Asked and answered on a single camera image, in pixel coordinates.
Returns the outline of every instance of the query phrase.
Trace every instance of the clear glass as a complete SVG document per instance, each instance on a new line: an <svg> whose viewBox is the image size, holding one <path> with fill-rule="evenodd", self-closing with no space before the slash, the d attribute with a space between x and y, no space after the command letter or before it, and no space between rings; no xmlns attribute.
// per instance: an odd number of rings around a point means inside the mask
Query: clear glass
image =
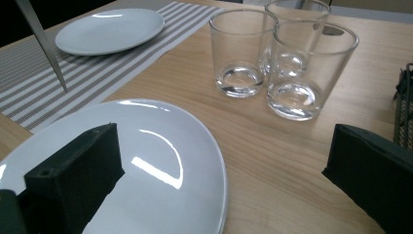
<svg viewBox="0 0 413 234"><path fill-rule="evenodd" d="M277 20L269 13L233 10L209 21L215 84L233 98L260 92L269 72L269 51Z"/></svg>
<svg viewBox="0 0 413 234"><path fill-rule="evenodd" d="M316 118L358 45L350 29L326 23L317 43L308 46L315 21L281 23L274 33L269 106L283 118Z"/></svg>
<svg viewBox="0 0 413 234"><path fill-rule="evenodd" d="M279 21L313 20L323 25L330 15L330 7L318 0L277 0L265 5L265 11Z"/></svg>

